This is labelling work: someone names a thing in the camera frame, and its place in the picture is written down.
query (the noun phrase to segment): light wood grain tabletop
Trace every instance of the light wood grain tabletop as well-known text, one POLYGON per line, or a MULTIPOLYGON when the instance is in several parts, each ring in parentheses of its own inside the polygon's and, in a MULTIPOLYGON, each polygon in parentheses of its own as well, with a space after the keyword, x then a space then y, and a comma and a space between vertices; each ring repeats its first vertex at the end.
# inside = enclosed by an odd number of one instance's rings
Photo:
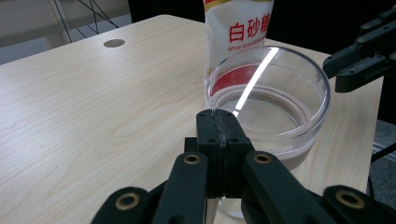
MULTIPOLYGON (((320 65, 328 56, 265 44, 320 65)), ((1 65, 0 223, 90 223, 117 189, 160 185, 196 136, 204 59, 205 26, 163 15, 1 65), (104 46, 113 39, 125 43, 104 46)), ((314 147, 291 171, 307 189, 365 191, 381 87, 332 92, 314 147)))

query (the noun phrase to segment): table grommet hole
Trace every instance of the table grommet hole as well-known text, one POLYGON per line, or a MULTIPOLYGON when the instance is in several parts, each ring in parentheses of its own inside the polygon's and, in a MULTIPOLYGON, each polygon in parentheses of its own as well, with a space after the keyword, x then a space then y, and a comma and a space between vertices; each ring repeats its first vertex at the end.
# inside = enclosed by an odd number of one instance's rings
POLYGON ((116 48, 123 44, 125 44, 125 40, 123 39, 112 39, 112 40, 107 40, 103 45, 107 48, 116 48))

